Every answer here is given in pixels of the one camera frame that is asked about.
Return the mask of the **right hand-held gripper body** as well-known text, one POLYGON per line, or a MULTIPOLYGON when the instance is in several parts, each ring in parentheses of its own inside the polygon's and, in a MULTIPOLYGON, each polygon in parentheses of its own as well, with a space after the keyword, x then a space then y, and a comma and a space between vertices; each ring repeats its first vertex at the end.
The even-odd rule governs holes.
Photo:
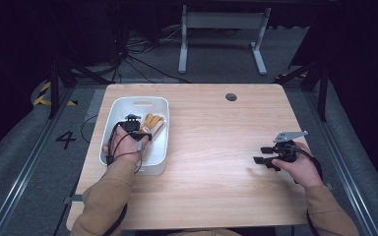
POLYGON ((294 139, 304 137, 307 134, 307 131, 279 132, 274 138, 275 145, 273 147, 273 151, 278 155, 278 159, 287 162, 295 162, 299 149, 294 139))

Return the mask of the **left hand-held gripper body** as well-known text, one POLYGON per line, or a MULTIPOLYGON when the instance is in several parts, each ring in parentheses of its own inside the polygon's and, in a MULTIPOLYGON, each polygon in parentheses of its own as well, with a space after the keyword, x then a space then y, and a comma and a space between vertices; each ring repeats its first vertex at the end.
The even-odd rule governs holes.
POLYGON ((119 121, 116 126, 120 126, 128 136, 133 138, 135 141, 140 141, 143 137, 147 137, 149 141, 152 140, 152 135, 150 133, 143 133, 140 122, 141 116, 134 114, 128 114, 123 121, 119 121))

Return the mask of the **white plastic basket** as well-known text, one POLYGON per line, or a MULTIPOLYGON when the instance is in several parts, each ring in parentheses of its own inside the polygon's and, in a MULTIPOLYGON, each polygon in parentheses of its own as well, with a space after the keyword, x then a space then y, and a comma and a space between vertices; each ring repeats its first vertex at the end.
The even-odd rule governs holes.
POLYGON ((137 170, 140 175, 159 175, 165 169, 168 143, 169 106, 165 98, 154 96, 128 96, 116 99, 108 113, 101 145, 103 146, 108 143, 111 134, 117 127, 116 124, 119 121, 123 121, 128 114, 141 116, 140 130, 142 131, 144 120, 149 113, 161 116, 165 122, 165 126, 159 136, 154 141, 149 141, 146 145, 142 161, 139 163, 137 170))

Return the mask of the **person's left hand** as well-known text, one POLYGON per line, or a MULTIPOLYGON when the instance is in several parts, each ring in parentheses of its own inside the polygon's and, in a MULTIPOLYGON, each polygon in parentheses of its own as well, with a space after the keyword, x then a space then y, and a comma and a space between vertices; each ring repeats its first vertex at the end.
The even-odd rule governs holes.
POLYGON ((113 156, 114 161, 129 160, 133 164, 137 164, 142 158, 148 142, 147 137, 143 137, 139 142, 135 141, 118 126, 111 140, 102 146, 102 151, 108 156, 113 156))

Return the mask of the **person's right hand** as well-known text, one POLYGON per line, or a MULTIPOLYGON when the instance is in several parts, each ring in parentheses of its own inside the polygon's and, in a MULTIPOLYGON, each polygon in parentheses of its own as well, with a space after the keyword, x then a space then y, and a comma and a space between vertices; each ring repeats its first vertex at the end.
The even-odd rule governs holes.
POLYGON ((323 185, 316 166, 310 158, 304 154, 301 154, 295 162, 273 159, 272 163, 276 167, 286 171, 295 182, 304 188, 323 185))

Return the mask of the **black metal stand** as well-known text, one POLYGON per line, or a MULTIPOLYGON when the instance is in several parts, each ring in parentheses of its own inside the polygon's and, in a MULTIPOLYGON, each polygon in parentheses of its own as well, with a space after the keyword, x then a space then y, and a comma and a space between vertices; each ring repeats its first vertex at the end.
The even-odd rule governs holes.
POLYGON ((78 71, 84 74, 87 78, 90 78, 101 85, 111 85, 111 82, 90 71, 84 66, 79 65, 66 58, 58 57, 53 61, 50 70, 50 90, 51 90, 51 110, 49 119, 55 117, 60 105, 59 95, 59 82, 62 82, 65 88, 73 89, 77 83, 77 79, 74 76, 73 71, 78 71))
POLYGON ((304 74, 304 79, 300 84, 302 91, 312 91, 316 85, 319 85, 317 112, 320 119, 326 122, 326 100, 329 81, 326 51, 322 50, 309 64, 301 66, 291 73, 277 75, 275 84, 284 85, 294 78, 299 78, 302 74, 304 74))

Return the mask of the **yellow and black hazard tape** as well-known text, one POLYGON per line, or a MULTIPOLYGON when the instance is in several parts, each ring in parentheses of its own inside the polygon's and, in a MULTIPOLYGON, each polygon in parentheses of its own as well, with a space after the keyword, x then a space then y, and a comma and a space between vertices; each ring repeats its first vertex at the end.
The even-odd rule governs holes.
MULTIPOLYGON (((42 88, 41 88, 41 90, 39 91, 39 93, 38 93, 38 95, 37 95, 37 97, 36 97, 36 99, 33 101, 33 105, 51 105, 51 99, 45 99, 45 95, 47 94, 47 92, 49 91, 49 89, 50 89, 50 86, 51 86, 51 82, 50 81, 48 81, 48 82, 46 82, 43 86, 42 86, 42 88)), ((77 101, 77 100, 69 100, 68 102, 67 102, 67 105, 69 105, 69 106, 76 106, 76 105, 78 105, 79 104, 79 102, 77 101)))

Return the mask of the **aluminium floor rail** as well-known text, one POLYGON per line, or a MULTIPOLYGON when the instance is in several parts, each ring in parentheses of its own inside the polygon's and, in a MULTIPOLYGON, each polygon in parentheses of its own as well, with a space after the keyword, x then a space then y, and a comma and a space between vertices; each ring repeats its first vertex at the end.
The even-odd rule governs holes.
POLYGON ((74 90, 72 88, 66 88, 64 91, 61 92, 61 95, 59 96, 59 104, 62 105, 62 107, 57 108, 50 118, 45 119, 44 126, 34 143, 29 157, 26 159, 23 168, 20 170, 18 176, 15 178, 13 184, 11 185, 11 189, 9 190, 5 198, 5 201, 0 207, 0 235, 3 232, 3 229, 6 227, 40 159, 42 158, 43 149, 45 145, 48 143, 50 134, 54 126, 57 124, 57 121, 66 103, 71 98, 73 92, 74 90))
POLYGON ((352 205, 354 213, 366 236, 378 236, 378 227, 367 208, 367 205, 347 167, 347 164, 334 140, 334 137, 326 122, 320 118, 317 102, 311 92, 305 92, 304 98, 312 110, 313 118, 316 120, 322 137, 328 145, 328 150, 331 154, 332 162, 339 175, 339 178, 345 188, 346 195, 352 205))

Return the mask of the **grey metal table frame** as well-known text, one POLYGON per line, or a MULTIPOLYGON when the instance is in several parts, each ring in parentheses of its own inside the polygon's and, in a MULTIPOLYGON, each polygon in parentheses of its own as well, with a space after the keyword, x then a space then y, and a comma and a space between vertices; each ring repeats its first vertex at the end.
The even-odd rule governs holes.
POLYGON ((260 75, 267 74, 262 54, 261 44, 266 27, 271 16, 271 8, 266 8, 260 13, 216 13, 216 12, 192 12, 187 5, 182 6, 181 15, 181 47, 177 71, 186 73, 188 57, 188 29, 230 29, 230 30, 256 30, 258 37, 250 43, 256 67, 260 75))

